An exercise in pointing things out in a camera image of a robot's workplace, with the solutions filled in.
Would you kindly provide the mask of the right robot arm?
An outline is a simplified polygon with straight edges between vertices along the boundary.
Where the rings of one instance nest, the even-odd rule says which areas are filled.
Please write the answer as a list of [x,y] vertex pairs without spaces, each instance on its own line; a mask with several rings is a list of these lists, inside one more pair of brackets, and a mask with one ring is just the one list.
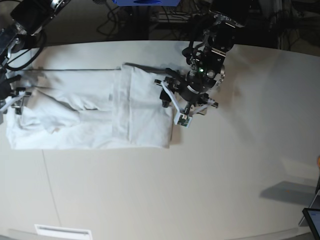
[[69,3],[68,0],[22,0],[12,10],[10,16],[13,23],[0,31],[0,99],[5,100],[15,91],[11,83],[18,77],[7,78],[7,71],[20,71],[38,57],[35,54],[29,62],[20,67],[10,67],[9,59],[13,53],[20,51],[26,38],[41,33],[43,41],[47,37],[43,28],[54,19],[57,14]]

